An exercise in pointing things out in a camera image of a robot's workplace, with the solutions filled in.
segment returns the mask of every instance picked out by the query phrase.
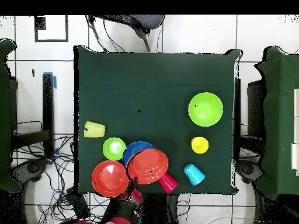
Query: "yellow cup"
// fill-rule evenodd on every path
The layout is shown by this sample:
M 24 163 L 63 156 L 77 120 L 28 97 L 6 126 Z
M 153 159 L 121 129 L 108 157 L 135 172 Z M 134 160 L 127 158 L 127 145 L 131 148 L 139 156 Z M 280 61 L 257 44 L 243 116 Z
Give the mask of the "yellow cup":
M 85 138 L 102 138 L 105 134 L 105 126 L 87 121 L 84 127 Z
M 198 136 L 191 140 L 191 147 L 195 153 L 203 154 L 208 150 L 208 140 Z

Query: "red bowl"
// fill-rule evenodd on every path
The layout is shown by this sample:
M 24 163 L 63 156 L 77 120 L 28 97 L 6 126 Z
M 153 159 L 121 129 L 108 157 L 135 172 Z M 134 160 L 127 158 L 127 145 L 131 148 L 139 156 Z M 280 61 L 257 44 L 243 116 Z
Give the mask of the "red bowl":
M 128 187 L 128 176 L 124 166 L 114 160 L 105 160 L 92 172 L 94 189 L 105 197 L 116 197 Z
M 138 184 L 150 184 L 159 180 L 167 171 L 167 156 L 156 149 L 145 149 L 132 156 L 127 164 L 128 175 Z

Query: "blue plate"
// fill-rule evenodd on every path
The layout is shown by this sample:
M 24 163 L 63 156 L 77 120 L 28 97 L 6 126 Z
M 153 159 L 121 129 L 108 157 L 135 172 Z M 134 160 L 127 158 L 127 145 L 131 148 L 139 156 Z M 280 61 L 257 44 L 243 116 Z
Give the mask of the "blue plate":
M 123 155 L 123 163 L 124 167 L 127 167 L 128 160 L 137 152 L 143 150 L 143 149 L 155 149 L 154 146 L 152 146 L 148 142 L 138 141 L 131 143 L 126 150 L 124 151 Z

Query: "lime green bowl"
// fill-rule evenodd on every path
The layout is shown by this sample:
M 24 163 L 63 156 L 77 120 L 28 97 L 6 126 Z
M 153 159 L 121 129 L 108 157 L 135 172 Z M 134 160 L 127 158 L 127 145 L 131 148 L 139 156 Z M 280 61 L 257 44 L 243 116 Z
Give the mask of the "lime green bowl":
M 221 119 L 223 105 L 218 96 L 213 93 L 199 93 L 191 99 L 188 113 L 195 124 L 208 127 Z
M 109 160 L 120 160 L 123 158 L 126 144 L 120 138 L 108 138 L 103 144 L 103 153 Z

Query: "plastic cup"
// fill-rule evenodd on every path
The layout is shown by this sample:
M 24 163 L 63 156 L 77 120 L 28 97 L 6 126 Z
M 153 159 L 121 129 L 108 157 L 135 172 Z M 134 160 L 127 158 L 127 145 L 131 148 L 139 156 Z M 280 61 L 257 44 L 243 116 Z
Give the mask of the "plastic cup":
M 208 140 L 199 136 L 191 140 L 191 147 L 195 153 L 203 154 L 208 150 Z
M 187 175 L 193 186 L 198 185 L 205 177 L 204 174 L 192 163 L 184 168 L 184 173 Z
M 171 177 L 168 173 L 165 173 L 159 179 L 159 183 L 167 194 L 171 193 L 178 185 L 178 182 L 173 177 Z
M 105 134 L 105 126 L 87 121 L 84 127 L 85 138 L 102 138 Z

